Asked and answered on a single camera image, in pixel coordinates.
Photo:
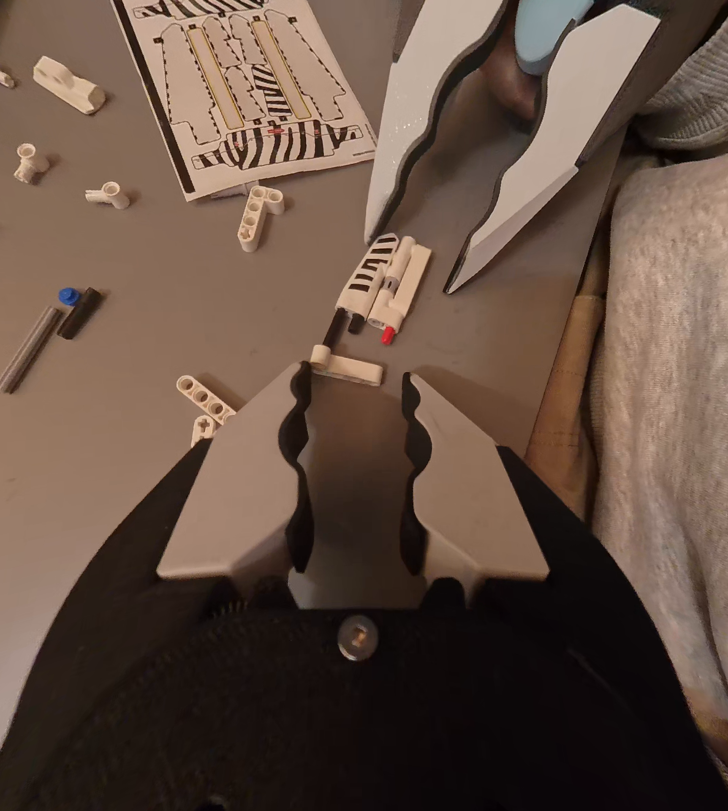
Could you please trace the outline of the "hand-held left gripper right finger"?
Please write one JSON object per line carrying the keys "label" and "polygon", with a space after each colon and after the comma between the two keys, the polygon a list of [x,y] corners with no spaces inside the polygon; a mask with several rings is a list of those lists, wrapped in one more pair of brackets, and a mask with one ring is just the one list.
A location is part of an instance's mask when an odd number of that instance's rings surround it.
{"label": "hand-held left gripper right finger", "polygon": [[399,551],[410,574],[452,579],[466,599],[488,580],[545,581],[550,568],[493,439],[416,373],[403,375],[401,411],[411,471]]}

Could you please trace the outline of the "grey lego axle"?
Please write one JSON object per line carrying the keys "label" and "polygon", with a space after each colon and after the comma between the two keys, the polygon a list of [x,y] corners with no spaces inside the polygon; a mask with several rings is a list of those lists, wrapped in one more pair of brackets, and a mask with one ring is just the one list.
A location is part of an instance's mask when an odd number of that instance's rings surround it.
{"label": "grey lego axle", "polygon": [[43,311],[0,375],[0,393],[12,394],[21,385],[47,340],[59,325],[62,315],[62,311],[54,307],[48,307]]}

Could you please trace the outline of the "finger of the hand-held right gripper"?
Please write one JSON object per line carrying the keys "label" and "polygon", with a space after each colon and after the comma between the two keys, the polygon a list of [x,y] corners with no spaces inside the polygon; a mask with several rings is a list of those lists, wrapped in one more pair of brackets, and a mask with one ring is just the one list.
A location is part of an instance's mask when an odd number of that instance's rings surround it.
{"label": "finger of the hand-held right gripper", "polygon": [[413,168],[433,145],[447,99],[488,58],[506,1],[404,1],[369,180],[364,239],[372,242],[405,196]]}
{"label": "finger of the hand-held right gripper", "polygon": [[569,20],[541,76],[530,143],[498,180],[491,209],[464,243],[446,294],[476,277],[578,173],[660,24],[657,15],[633,5],[615,5],[587,22]]}

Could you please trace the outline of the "person's right forearm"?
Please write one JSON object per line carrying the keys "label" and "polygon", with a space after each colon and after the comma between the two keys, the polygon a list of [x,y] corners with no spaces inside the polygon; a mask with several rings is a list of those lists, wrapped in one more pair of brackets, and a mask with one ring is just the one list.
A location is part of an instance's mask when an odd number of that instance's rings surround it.
{"label": "person's right forearm", "polygon": [[728,15],[643,107],[635,130],[656,151],[728,152]]}

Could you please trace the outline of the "white L-shaped lego beam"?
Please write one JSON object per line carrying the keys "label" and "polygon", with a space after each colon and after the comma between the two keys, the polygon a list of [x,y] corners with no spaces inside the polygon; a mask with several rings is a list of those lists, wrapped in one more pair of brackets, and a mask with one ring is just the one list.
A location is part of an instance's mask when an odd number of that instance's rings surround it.
{"label": "white L-shaped lego beam", "polygon": [[248,253],[257,250],[264,223],[268,216],[279,216],[285,211],[285,197],[277,188],[255,185],[250,187],[237,239]]}

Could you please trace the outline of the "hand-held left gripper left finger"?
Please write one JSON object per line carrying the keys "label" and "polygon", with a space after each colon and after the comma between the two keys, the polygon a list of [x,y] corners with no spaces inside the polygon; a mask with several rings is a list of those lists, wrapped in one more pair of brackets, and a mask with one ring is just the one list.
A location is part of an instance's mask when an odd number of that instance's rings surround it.
{"label": "hand-held left gripper left finger", "polygon": [[261,580],[304,573],[312,508],[307,446],[312,370],[293,363],[231,417],[209,448],[156,573]]}

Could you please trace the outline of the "person's right hand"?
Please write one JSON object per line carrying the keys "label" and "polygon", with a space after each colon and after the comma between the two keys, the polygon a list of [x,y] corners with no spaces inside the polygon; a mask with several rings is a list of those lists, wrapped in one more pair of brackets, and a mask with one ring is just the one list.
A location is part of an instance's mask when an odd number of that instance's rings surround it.
{"label": "person's right hand", "polygon": [[516,60],[512,37],[501,38],[480,72],[501,107],[523,122],[531,122],[537,114],[539,77],[524,73]]}

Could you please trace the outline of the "white thin lego liftarm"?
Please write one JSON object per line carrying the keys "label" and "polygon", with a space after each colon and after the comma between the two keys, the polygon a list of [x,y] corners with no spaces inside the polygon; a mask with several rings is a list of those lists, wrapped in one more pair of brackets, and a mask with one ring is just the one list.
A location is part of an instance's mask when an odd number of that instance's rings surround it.
{"label": "white thin lego liftarm", "polygon": [[317,375],[370,387],[379,387],[383,379],[383,368],[378,364],[336,355],[325,344],[313,347],[310,365]]}

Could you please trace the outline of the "white lego panel assembly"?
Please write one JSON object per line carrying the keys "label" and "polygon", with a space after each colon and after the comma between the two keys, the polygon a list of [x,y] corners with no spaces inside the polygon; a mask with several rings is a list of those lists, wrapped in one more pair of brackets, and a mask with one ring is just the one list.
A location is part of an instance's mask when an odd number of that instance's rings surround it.
{"label": "white lego panel assembly", "polygon": [[389,346],[400,332],[426,275],[432,252],[414,238],[389,233],[376,238],[341,290],[336,310],[349,318],[348,330],[364,324],[381,331]]}

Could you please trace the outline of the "zebra sticker sheet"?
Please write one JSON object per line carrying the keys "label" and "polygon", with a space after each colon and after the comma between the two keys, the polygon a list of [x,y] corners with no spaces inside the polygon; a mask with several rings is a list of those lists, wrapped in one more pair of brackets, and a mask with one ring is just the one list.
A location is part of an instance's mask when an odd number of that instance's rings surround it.
{"label": "zebra sticker sheet", "polygon": [[310,2],[112,2],[187,201],[371,161]]}

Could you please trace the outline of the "white lego panel piece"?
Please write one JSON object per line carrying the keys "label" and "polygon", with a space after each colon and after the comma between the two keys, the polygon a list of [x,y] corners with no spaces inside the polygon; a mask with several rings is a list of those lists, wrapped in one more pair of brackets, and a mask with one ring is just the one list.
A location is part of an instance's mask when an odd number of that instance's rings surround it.
{"label": "white lego panel piece", "polygon": [[33,67],[33,79],[45,90],[85,115],[95,114],[106,103],[104,90],[48,56],[41,56]]}

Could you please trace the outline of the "black lego axle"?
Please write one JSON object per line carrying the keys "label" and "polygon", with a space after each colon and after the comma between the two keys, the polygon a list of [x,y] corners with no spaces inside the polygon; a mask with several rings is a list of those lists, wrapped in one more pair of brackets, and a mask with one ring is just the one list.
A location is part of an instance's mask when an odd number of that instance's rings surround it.
{"label": "black lego axle", "polygon": [[84,292],[80,292],[82,297],[74,308],[70,308],[65,317],[57,327],[55,334],[64,340],[75,339],[94,317],[99,310],[106,296],[93,287],[88,287]]}

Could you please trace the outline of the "person's grey hoodie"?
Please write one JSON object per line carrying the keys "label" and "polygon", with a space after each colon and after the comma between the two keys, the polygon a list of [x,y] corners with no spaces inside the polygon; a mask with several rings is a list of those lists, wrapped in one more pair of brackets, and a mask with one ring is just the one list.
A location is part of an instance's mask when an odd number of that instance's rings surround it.
{"label": "person's grey hoodie", "polygon": [[590,402],[593,532],[728,782],[728,153],[622,186]]}

